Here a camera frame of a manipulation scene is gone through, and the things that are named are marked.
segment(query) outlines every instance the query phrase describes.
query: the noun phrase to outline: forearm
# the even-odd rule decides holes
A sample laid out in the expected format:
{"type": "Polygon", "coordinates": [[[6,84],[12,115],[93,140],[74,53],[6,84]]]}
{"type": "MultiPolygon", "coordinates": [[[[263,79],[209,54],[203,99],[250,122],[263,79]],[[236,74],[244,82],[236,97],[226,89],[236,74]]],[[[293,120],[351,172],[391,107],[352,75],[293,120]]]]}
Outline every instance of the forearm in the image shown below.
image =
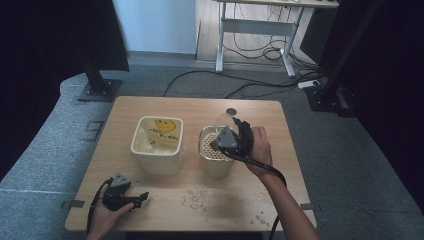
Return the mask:
{"type": "Polygon", "coordinates": [[[259,178],[267,188],[287,239],[319,239],[318,232],[283,182],[272,174],[259,178]]]}

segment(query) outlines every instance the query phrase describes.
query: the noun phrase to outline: white container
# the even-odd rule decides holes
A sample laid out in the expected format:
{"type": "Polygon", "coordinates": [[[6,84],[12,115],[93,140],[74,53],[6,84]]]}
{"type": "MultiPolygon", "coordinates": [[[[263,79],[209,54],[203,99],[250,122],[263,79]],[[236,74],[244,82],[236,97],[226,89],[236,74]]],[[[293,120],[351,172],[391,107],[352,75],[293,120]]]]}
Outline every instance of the white container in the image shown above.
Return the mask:
{"type": "Polygon", "coordinates": [[[199,153],[202,156],[202,169],[205,174],[213,178],[227,176],[234,166],[234,160],[220,151],[215,151],[209,145],[219,135],[224,127],[205,127],[199,136],[199,153]]]}
{"type": "Polygon", "coordinates": [[[181,119],[145,116],[137,124],[131,152],[145,173],[175,175],[182,166],[179,158],[182,138],[181,119]]]}

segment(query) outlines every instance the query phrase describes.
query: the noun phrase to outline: desk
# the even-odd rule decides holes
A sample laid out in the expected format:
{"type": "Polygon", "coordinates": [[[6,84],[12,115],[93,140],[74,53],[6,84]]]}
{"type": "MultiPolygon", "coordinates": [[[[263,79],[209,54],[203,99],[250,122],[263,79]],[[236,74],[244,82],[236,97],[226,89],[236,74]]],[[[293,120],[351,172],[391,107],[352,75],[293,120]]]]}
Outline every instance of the desk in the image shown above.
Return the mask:
{"type": "Polygon", "coordinates": [[[222,2],[221,24],[219,29],[219,43],[216,54],[216,71],[223,71],[223,58],[224,58],[224,33],[245,33],[245,34],[260,34],[260,35],[273,35],[273,36],[288,36],[288,42],[285,44],[284,49],[281,49],[281,56],[290,78],[296,76],[293,66],[289,59],[290,49],[293,45],[297,29],[299,27],[300,19],[302,18],[303,10],[305,7],[311,8],[337,8],[339,4],[337,1],[329,2],[327,0],[215,0],[222,2]],[[277,5],[288,7],[299,7],[297,17],[294,23],[289,22],[273,22],[273,21],[256,21],[245,19],[229,19],[226,18],[226,5],[227,3],[244,3],[244,4],[258,4],[258,5],[277,5]]]}
{"type": "MultiPolygon", "coordinates": [[[[276,101],[160,97],[119,97],[111,110],[76,200],[68,230],[86,228],[89,205],[99,186],[117,172],[132,180],[127,196],[149,191],[149,199],[117,224],[123,231],[267,231],[277,216],[262,185],[241,162],[230,175],[213,179],[203,174],[197,143],[201,130],[214,125],[228,108],[251,126],[262,125],[272,145],[274,166],[283,172],[290,192],[299,203],[309,196],[293,147],[281,104],[276,101]],[[183,166],[175,176],[157,177],[142,172],[131,155],[131,140],[138,120],[146,115],[183,120],[183,166]]],[[[305,211],[316,225],[312,210],[305,211]]]]}

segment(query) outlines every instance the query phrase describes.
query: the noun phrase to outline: yellow smiley face sticker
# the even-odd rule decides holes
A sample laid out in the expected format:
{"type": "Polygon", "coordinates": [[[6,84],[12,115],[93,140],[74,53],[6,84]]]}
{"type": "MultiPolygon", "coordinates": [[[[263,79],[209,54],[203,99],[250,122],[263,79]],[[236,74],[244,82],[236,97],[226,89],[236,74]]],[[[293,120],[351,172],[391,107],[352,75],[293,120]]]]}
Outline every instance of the yellow smiley face sticker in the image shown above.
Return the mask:
{"type": "Polygon", "coordinates": [[[158,131],[166,133],[175,129],[175,123],[167,119],[155,119],[156,128],[158,131]]]}

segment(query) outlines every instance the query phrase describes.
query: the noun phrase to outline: gray mat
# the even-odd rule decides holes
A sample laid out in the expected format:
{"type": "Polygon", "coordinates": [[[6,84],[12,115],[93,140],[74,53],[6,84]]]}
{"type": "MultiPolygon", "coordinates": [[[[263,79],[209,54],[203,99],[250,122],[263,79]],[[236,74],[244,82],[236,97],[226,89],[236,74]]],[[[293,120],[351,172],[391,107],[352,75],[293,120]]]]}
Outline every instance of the gray mat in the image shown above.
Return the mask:
{"type": "MultiPolygon", "coordinates": [[[[118,95],[161,96],[174,77],[196,70],[130,69],[102,73],[123,80],[118,95]]],[[[225,73],[270,83],[291,81],[284,73],[225,73]]],[[[83,233],[64,228],[69,210],[62,205],[75,197],[112,108],[112,103],[76,101],[86,82],[78,75],[62,83],[55,109],[0,183],[0,239],[84,239],[83,233]]],[[[166,96],[223,98],[242,84],[193,73],[176,80],[166,96]]],[[[323,239],[424,239],[423,215],[360,123],[310,111],[297,88],[276,91],[281,89],[249,87],[243,97],[282,103],[323,239]]],[[[240,92],[232,96],[241,97],[240,92]]],[[[110,238],[122,239],[122,234],[110,238]]]]}

